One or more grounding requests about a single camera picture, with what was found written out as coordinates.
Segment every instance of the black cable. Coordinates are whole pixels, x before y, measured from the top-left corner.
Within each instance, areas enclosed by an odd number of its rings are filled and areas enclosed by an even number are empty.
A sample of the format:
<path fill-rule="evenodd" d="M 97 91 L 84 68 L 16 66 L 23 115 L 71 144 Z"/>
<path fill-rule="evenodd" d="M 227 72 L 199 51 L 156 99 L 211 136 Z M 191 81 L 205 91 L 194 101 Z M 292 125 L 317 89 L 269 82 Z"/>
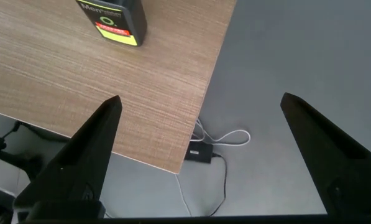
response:
<path fill-rule="evenodd" d="M 227 198 L 227 170 L 228 170 L 228 166 L 227 166 L 227 161 L 225 160 L 225 158 L 220 155 L 220 154 L 217 154 L 217 153 L 213 153 L 213 157 L 219 157 L 221 159 L 223 159 L 224 161 L 224 164 L 225 164 L 225 174 L 224 174 L 224 198 L 222 199 L 221 203 L 218 205 L 218 207 L 209 215 L 210 217 L 213 216 L 217 211 L 218 209 L 221 207 L 221 205 L 224 203 L 225 199 Z"/>
<path fill-rule="evenodd" d="M 62 138 L 51 138 L 51 137 L 47 137 L 46 135 L 41 134 L 38 131 L 38 128 L 35 128 L 32 125 L 30 125 L 30 124 L 27 124 L 27 123 L 24 123 L 24 122 L 21 122 L 21 121 L 16 121 L 16 123 L 18 123 L 19 125 L 22 125 L 23 127 L 27 128 L 29 131 L 32 131 L 39 138 L 41 138 L 43 140 L 46 140 L 46 141 L 67 143 L 70 140 L 69 138 L 66 138 L 66 137 L 62 137 Z"/>

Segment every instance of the yellow label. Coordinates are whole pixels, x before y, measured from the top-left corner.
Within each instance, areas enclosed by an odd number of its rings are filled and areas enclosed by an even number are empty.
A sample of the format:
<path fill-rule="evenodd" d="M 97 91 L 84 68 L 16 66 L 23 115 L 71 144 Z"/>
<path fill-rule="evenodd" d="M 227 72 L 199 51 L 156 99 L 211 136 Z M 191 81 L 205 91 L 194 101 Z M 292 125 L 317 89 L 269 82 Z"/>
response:
<path fill-rule="evenodd" d="M 96 26 L 96 27 L 99 30 L 99 32 L 103 35 L 103 37 L 105 37 L 105 38 L 115 40 L 115 41 L 119 41 L 119 42 L 122 42 L 124 44 L 137 46 L 137 42 L 135 41 L 135 38 L 134 38 L 133 35 L 130 35 L 130 36 L 117 35 L 117 34 L 113 34 L 111 32 L 108 32 L 106 30 L 103 30 L 103 29 L 99 28 L 98 26 Z"/>

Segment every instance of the cable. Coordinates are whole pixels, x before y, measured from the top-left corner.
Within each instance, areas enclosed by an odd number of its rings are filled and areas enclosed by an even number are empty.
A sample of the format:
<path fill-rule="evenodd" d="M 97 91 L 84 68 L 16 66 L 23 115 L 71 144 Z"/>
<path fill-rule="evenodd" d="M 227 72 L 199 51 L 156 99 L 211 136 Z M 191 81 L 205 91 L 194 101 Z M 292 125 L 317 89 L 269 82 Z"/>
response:
<path fill-rule="evenodd" d="M 110 216 L 110 214 L 108 214 L 108 212 L 105 212 L 105 215 L 106 215 L 108 218 L 112 218 L 112 216 Z"/>
<path fill-rule="evenodd" d="M 46 140 L 46 141 L 67 143 L 70 140 L 70 138 L 61 137 L 61 136 L 59 138 L 51 138 L 49 136 L 46 136 L 46 135 L 40 133 L 38 128 L 35 128 L 30 124 L 27 124 L 27 123 L 24 123 L 24 122 L 21 122 L 21 121 L 16 121 L 16 125 L 17 125 L 17 123 L 18 123 L 18 125 L 22 125 L 23 127 L 27 128 L 29 131 L 36 134 L 39 138 L 41 138 L 43 140 Z"/>
<path fill-rule="evenodd" d="M 238 147 L 238 146 L 244 146 L 246 145 L 247 143 L 250 142 L 250 140 L 252 139 L 252 136 L 250 135 L 250 133 L 246 130 L 243 130 L 243 129 L 238 129 L 238 130 L 234 130 L 234 131 L 231 131 L 227 134 L 225 134 L 223 137 L 221 138 L 218 138 L 218 139 L 214 139 L 213 137 L 210 136 L 210 134 L 204 129 L 203 125 L 202 125 L 202 122 L 200 121 L 200 119 L 196 119 L 196 125 L 199 126 L 199 128 L 202 130 L 202 137 L 199 137 L 197 136 L 195 133 L 193 133 L 192 135 L 197 137 L 197 139 L 191 139 L 192 142 L 202 142 L 206 139 L 206 137 L 208 137 L 210 139 L 210 141 L 212 143 L 213 146 L 235 146 L 235 147 Z M 242 132 L 242 133 L 245 133 L 247 135 L 247 140 L 243 143 L 239 143 L 239 144 L 233 144 L 233 143 L 224 143 L 224 142 L 220 142 L 221 140 L 223 140 L 224 138 L 234 134 L 234 133 L 238 133 L 238 132 Z"/>
<path fill-rule="evenodd" d="M 221 207 L 221 205 L 224 203 L 225 199 L 227 198 L 227 161 L 225 160 L 224 156 L 218 154 L 218 153 L 213 153 L 213 157 L 219 157 L 223 159 L 224 165 L 225 165 L 225 173 L 224 173 L 224 198 L 222 199 L 221 203 L 217 206 L 217 208 L 209 215 L 210 217 L 213 216 Z"/>
<path fill-rule="evenodd" d="M 178 183 L 178 188 L 180 188 L 181 199 L 182 199 L 182 201 L 183 201 L 183 203 L 184 203 L 184 205 L 185 205 L 186 211 L 188 211 L 188 214 L 190 215 L 190 217 L 192 217 L 191 210 L 190 210 L 188 204 L 187 204 L 186 201 L 185 201 L 185 197 L 184 197 L 183 189 L 181 188 L 181 184 L 180 184 L 180 180 L 179 180 L 179 178 L 178 178 L 178 175 L 177 175 L 177 174 L 174 174 L 174 175 L 175 175 L 175 178 L 176 178 L 177 183 Z"/>

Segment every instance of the charger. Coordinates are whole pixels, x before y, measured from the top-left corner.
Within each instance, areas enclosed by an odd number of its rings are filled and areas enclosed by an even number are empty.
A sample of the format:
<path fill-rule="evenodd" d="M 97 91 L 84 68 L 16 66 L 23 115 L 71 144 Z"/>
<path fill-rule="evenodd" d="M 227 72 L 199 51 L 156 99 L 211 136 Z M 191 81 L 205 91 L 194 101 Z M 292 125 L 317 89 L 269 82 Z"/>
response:
<path fill-rule="evenodd" d="M 211 163 L 213 145 L 205 142 L 190 142 L 184 160 L 202 163 Z"/>

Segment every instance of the gray floor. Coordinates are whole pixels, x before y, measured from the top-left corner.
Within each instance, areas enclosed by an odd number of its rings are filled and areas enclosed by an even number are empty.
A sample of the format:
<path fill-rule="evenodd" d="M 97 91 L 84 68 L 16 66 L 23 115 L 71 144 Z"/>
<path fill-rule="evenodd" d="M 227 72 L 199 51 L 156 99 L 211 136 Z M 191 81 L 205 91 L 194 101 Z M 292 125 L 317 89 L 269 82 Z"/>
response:
<path fill-rule="evenodd" d="M 296 94 L 371 150 L 371 1 L 238 0 L 201 111 L 213 136 L 246 128 L 217 215 L 325 213 L 280 109 Z M 237 135 L 229 140 L 241 141 Z M 185 162 L 194 216 L 222 199 L 224 164 Z M 111 157 L 101 200 L 115 217 L 187 216 L 173 174 Z"/>

